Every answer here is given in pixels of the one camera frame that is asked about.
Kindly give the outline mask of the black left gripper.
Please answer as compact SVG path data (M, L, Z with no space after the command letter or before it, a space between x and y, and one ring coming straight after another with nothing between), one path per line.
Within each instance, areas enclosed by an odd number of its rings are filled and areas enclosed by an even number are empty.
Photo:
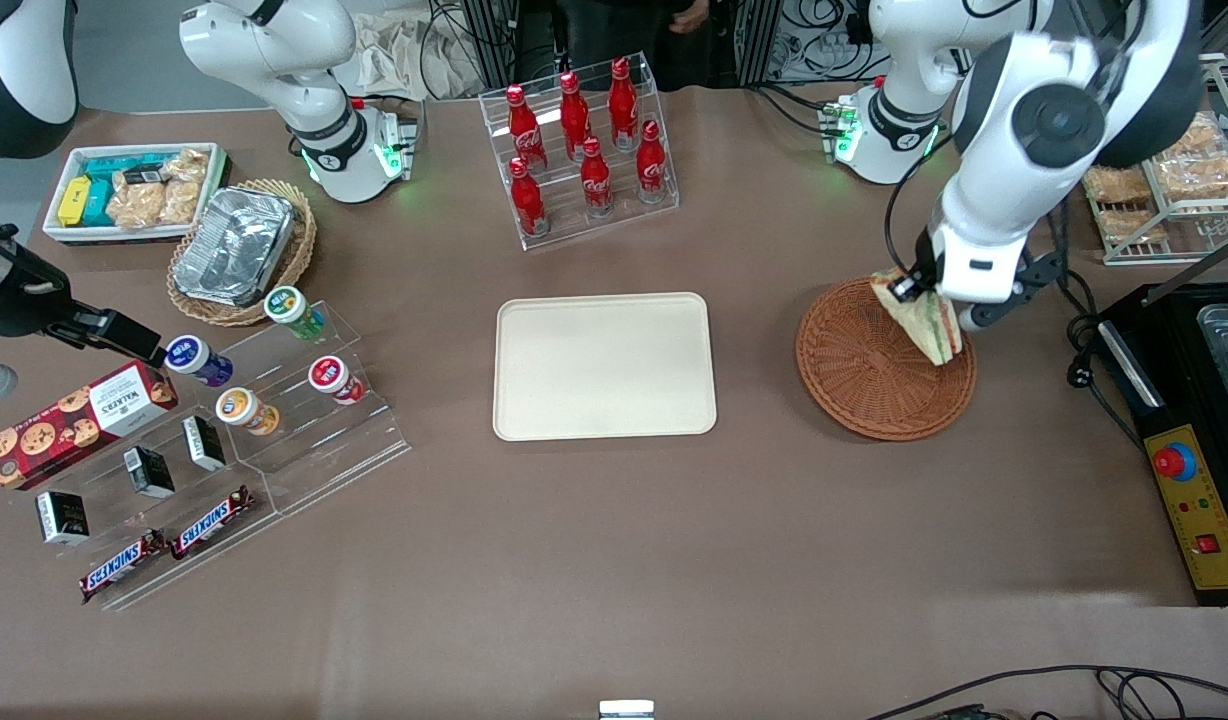
M914 302L923 292L935 292L939 283L939 260L931 242L930 229L921 229L915 240L914 276L896 275L889 292L899 303ZM1024 249L1018 260L1009 297L1002 303L971 303L962 308L962 331L979 332L1003 319L1017 307L1030 303L1049 284L1056 283L1065 270L1065 256L1052 249L1044 256L1032 256Z

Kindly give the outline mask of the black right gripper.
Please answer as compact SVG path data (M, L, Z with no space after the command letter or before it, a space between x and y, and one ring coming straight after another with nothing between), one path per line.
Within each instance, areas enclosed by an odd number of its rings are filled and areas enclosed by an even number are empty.
M163 365L161 335L129 316L88 305L74 305L71 315L68 275L20 245L16 233L14 224L0 222L0 337L39 334L76 348L107 348L149 366Z

